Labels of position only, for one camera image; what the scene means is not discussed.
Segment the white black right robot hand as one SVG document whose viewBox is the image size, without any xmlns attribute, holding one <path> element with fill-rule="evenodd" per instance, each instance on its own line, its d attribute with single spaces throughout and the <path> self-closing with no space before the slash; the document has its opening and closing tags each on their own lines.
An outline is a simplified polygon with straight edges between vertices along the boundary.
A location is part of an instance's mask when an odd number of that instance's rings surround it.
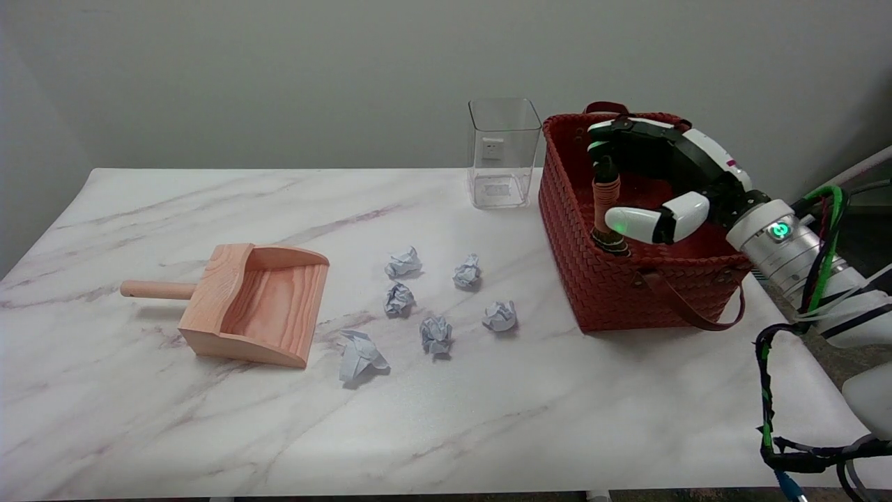
<svg viewBox="0 0 892 502">
<path fill-rule="evenodd" d="M 656 209 L 612 206 L 606 228 L 625 238 L 671 245 L 710 222 L 729 231 L 770 197 L 753 187 L 749 175 L 716 141 L 683 123 L 619 115 L 588 128 L 588 153 L 606 162 L 596 174 L 631 172 L 669 183 L 673 198 Z"/>
</svg>

